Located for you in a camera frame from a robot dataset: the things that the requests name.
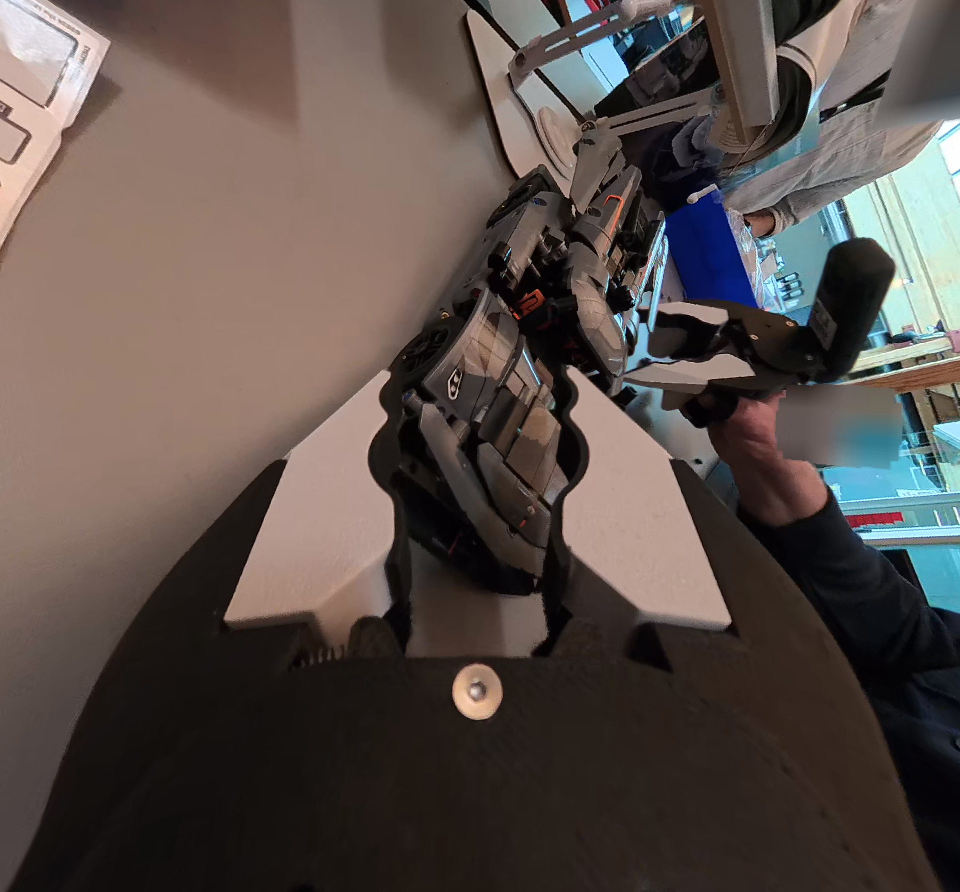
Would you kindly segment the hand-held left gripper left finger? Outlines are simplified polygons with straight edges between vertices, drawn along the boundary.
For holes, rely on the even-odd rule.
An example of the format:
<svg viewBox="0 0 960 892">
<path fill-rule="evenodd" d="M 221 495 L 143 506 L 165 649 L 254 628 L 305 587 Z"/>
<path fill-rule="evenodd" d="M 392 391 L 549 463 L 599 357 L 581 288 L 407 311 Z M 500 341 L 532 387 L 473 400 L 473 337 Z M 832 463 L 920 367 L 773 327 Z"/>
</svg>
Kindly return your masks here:
<svg viewBox="0 0 960 892">
<path fill-rule="evenodd" d="M 223 621 L 351 626 L 410 598 L 410 554 L 371 452 L 388 422 L 380 370 L 284 459 Z"/>
</svg>

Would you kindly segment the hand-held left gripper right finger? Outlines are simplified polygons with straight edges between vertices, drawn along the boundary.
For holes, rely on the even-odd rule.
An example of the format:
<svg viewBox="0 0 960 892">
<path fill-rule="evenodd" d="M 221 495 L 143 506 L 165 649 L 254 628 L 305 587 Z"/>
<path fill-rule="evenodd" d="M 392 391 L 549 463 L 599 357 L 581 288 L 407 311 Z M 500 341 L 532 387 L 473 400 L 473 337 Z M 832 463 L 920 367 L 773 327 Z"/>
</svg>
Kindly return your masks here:
<svg viewBox="0 0 960 892">
<path fill-rule="evenodd" d="M 567 421 L 580 471 L 554 506 L 560 602 L 606 630 L 726 630 L 731 614 L 674 460 L 579 371 Z"/>
</svg>

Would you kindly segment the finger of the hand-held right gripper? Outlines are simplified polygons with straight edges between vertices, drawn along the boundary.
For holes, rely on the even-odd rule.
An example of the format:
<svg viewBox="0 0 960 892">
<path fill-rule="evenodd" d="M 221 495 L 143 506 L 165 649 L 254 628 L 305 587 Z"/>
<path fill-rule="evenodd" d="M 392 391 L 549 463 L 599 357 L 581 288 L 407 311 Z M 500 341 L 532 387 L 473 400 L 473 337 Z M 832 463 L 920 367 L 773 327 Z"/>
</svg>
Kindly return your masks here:
<svg viewBox="0 0 960 892">
<path fill-rule="evenodd" d="M 725 345 L 727 309 L 696 302 L 667 302 L 658 307 L 647 340 L 656 361 L 704 361 Z"/>
<path fill-rule="evenodd" d="M 754 376 L 753 367 L 742 358 L 718 353 L 700 361 L 655 362 L 626 372 L 623 382 L 670 392 L 702 392 L 712 381 Z"/>
</svg>

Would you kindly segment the grey toy brick car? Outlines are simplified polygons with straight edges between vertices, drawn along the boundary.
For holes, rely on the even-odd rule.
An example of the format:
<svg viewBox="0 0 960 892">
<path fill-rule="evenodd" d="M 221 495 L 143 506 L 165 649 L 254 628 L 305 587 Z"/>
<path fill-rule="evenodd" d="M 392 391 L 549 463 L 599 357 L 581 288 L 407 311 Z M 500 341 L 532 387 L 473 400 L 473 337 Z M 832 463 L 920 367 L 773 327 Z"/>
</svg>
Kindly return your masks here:
<svg viewBox="0 0 960 892">
<path fill-rule="evenodd" d="M 555 373 L 579 370 L 624 408 L 649 361 L 668 260 L 642 172 L 592 122 L 563 193 L 539 165 L 489 216 L 485 261 L 395 359 L 402 387 L 396 478 L 411 537 L 474 583 L 539 590 L 551 511 L 569 483 Z"/>
</svg>

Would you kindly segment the person's right hand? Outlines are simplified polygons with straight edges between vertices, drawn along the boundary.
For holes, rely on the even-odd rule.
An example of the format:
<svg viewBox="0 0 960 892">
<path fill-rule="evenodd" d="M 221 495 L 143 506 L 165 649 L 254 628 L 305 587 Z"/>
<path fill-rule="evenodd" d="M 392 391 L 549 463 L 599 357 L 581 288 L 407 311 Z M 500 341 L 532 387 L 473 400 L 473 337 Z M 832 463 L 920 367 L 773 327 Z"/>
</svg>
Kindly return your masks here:
<svg viewBox="0 0 960 892">
<path fill-rule="evenodd" d="M 714 450 L 728 466 L 742 508 L 761 524 L 781 528 L 818 514 L 830 491 L 808 462 L 781 452 L 777 413 L 785 392 L 739 401 L 724 422 L 707 431 Z"/>
</svg>

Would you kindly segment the blue plastic bin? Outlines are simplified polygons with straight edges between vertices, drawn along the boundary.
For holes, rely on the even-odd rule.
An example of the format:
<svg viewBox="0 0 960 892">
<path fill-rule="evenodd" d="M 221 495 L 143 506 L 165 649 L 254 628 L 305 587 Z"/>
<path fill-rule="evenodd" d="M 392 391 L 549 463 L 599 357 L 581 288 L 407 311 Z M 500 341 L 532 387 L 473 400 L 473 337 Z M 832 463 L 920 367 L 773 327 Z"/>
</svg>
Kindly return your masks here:
<svg viewBox="0 0 960 892">
<path fill-rule="evenodd" d="M 666 216 L 669 252 L 687 300 L 719 300 L 756 307 L 721 194 L 704 193 Z"/>
</svg>

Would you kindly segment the white stand base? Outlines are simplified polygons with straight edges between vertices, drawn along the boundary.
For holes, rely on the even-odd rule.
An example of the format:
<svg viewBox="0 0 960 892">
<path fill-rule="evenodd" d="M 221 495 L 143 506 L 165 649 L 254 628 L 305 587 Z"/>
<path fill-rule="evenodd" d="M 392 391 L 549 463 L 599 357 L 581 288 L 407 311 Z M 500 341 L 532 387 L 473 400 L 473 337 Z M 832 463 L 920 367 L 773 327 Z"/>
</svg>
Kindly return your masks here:
<svg viewBox="0 0 960 892">
<path fill-rule="evenodd" d="M 745 142 L 750 150 L 776 123 L 781 96 L 772 0 L 618 0 L 585 10 L 575 21 L 565 12 L 558 30 L 541 0 L 489 1 L 494 10 L 508 12 L 508 23 L 518 26 L 516 36 L 502 37 L 477 12 L 467 14 L 466 28 L 503 151 L 517 176 L 547 165 L 561 191 L 570 194 L 574 143 L 606 94 L 585 52 L 609 53 L 620 71 L 613 35 L 683 6 L 702 10 L 719 82 L 602 119 L 601 126 L 626 134 L 724 107 L 735 146 Z"/>
</svg>

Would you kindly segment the white printed sheet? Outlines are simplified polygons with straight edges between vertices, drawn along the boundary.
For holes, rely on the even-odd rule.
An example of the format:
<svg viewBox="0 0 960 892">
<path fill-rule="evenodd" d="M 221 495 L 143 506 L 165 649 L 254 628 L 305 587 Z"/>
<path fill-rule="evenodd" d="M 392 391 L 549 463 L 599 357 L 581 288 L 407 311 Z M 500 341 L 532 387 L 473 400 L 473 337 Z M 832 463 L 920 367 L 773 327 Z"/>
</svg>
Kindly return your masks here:
<svg viewBox="0 0 960 892">
<path fill-rule="evenodd" d="M 1 241 L 56 155 L 110 41 L 46 0 L 1 0 Z"/>
</svg>

